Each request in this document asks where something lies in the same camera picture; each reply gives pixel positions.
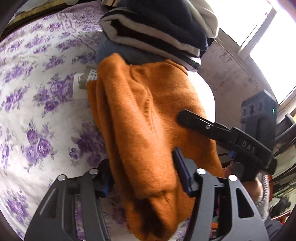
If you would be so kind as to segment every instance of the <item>floral bed sheet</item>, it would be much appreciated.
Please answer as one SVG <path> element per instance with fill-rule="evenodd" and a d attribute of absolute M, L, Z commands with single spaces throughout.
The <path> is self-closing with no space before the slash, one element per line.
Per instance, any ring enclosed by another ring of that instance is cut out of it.
<path fill-rule="evenodd" d="M 107 156 L 87 100 L 72 99 L 74 74 L 95 65 L 103 14 L 100 1 L 78 4 L 0 43 L 0 210 L 22 239 L 58 175 L 83 175 Z M 113 240 L 136 240 L 116 193 L 102 207 Z M 79 196 L 76 225 L 84 240 Z"/>

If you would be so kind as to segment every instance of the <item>orange fabric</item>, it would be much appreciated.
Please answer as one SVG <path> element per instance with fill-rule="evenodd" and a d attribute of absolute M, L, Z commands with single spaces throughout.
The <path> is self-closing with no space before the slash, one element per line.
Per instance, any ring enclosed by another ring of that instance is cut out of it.
<path fill-rule="evenodd" d="M 113 54 L 97 72 L 98 80 L 87 83 L 88 98 L 127 226 L 140 240 L 168 240 L 194 204 L 174 169 L 174 147 L 198 167 L 223 176 L 215 142 L 176 123 L 179 111 L 205 117 L 204 109 L 185 68 L 170 60 L 133 66 Z"/>

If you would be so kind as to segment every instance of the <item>window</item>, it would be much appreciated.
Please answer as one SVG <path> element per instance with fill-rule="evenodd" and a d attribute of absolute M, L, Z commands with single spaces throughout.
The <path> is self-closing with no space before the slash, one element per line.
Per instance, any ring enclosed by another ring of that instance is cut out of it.
<path fill-rule="evenodd" d="M 219 27 L 239 46 L 261 25 L 272 6 L 266 0 L 207 0 Z"/>
<path fill-rule="evenodd" d="M 276 13 L 250 57 L 281 103 L 296 86 L 296 23 L 286 11 Z"/>

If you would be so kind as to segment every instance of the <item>folded clothing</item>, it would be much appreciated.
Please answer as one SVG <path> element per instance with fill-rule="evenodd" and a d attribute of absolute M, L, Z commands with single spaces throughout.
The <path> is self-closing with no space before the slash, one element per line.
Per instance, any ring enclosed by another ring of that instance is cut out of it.
<path fill-rule="evenodd" d="M 218 35 L 218 19 L 211 6 L 205 0 L 184 0 L 192 16 L 199 23 L 209 38 Z"/>
<path fill-rule="evenodd" d="M 104 136 L 127 227 L 140 240 L 168 240 L 191 215 L 172 160 L 179 146 L 200 168 L 223 177 L 215 141 L 179 126 L 179 111 L 205 117 L 184 67 L 170 61 L 127 65 L 118 54 L 87 83 L 89 104 Z"/>
<path fill-rule="evenodd" d="M 207 50 L 207 38 L 202 27 L 191 15 L 183 0 L 121 0 L 119 7 L 126 7 L 146 17 L 157 27 L 182 43 L 200 50 Z"/>
<path fill-rule="evenodd" d="M 112 42 L 105 34 L 103 34 L 96 51 L 96 62 L 99 64 L 104 58 L 109 57 L 113 53 L 118 53 L 126 61 L 126 63 L 133 65 L 154 63 L 165 60 L 165 58 L 159 55 Z"/>
<path fill-rule="evenodd" d="M 101 18 L 100 23 L 107 37 L 115 43 L 160 55 L 189 71 L 195 72 L 200 66 L 198 48 L 162 32 L 150 19 L 127 8 L 109 11 Z"/>

